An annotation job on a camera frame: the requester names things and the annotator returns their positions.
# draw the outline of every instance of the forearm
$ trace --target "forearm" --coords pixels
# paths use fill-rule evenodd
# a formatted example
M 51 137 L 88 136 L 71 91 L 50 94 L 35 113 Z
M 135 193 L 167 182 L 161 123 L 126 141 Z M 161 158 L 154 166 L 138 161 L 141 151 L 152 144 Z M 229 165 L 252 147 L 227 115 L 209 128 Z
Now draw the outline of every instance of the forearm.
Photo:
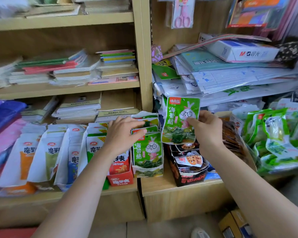
M 221 176 L 258 238 L 298 238 L 298 207 L 226 147 L 205 156 Z
M 33 237 L 88 237 L 103 184 L 114 160 L 101 148 L 64 194 Z

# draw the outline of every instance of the scissors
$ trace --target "scissors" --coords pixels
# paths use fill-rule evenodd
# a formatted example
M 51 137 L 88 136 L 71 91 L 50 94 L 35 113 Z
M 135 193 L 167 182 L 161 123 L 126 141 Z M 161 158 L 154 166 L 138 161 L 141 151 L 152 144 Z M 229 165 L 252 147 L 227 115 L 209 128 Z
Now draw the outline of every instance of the scissors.
M 175 19 L 174 25 L 176 28 L 190 27 L 191 17 L 188 12 L 188 6 L 181 6 L 181 14 Z

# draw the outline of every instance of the wooden shelf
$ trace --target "wooden shelf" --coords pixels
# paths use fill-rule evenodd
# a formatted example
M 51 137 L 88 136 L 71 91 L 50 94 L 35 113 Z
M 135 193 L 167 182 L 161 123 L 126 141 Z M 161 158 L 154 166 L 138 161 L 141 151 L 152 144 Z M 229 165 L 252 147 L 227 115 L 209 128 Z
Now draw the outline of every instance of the wooden shelf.
M 123 186 L 109 186 L 109 189 L 103 190 L 101 196 L 115 195 L 121 193 L 129 193 L 137 191 L 137 178 L 133 179 L 133 184 Z M 40 205 L 46 203 L 54 203 L 59 201 L 64 192 L 41 192 L 35 195 L 22 197 L 0 197 L 0 209 L 14 207 L 21 204 Z
M 177 187 L 167 159 L 165 159 L 163 168 L 164 168 L 164 173 L 163 173 L 163 176 L 161 177 L 141 178 L 141 190 L 142 190 L 142 195 L 144 197 L 152 196 L 156 194 L 162 194 L 165 192 L 179 191 L 184 189 L 197 188 L 200 186 L 223 183 L 222 180 L 206 180 L 204 182 L 200 182 L 196 184 Z
M 0 19 L 0 31 L 133 22 L 133 12 Z
M 104 84 L 89 85 L 89 86 L 84 85 L 79 87 L 53 86 L 48 83 L 17 84 L 6 88 L 1 88 L 0 99 L 31 98 L 31 97 L 76 94 L 76 93 L 86 93 L 86 92 L 123 89 L 123 88 L 138 88 L 138 87 L 140 87 L 139 81 L 104 83 Z

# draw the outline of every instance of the person's right hand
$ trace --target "person's right hand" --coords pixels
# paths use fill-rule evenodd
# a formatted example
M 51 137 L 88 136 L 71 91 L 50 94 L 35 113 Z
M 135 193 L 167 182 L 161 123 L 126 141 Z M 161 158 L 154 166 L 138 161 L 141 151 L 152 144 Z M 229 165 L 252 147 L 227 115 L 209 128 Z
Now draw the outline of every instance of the person's right hand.
M 222 140 L 222 120 L 209 111 L 200 111 L 199 120 L 187 118 L 194 127 L 202 156 L 208 156 L 214 149 L 225 147 Z

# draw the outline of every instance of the cartoon rabbit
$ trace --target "cartoon rabbit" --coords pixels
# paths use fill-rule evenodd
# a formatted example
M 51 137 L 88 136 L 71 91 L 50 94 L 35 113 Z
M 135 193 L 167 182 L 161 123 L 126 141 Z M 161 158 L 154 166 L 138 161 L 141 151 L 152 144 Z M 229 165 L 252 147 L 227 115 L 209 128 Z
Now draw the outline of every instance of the cartoon rabbit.
M 184 106 L 184 110 L 180 113 L 179 117 L 182 119 L 182 127 L 181 128 L 188 128 L 189 123 L 187 121 L 187 117 L 196 118 L 195 113 L 191 110 L 191 107 L 194 105 L 194 103 L 191 103 L 188 101 L 188 107 Z
M 160 151 L 160 146 L 154 141 L 156 137 L 150 137 L 150 138 L 151 138 L 151 141 L 149 141 L 148 145 L 146 146 L 146 151 L 150 156 L 150 160 L 154 160 L 158 155 L 157 153 Z

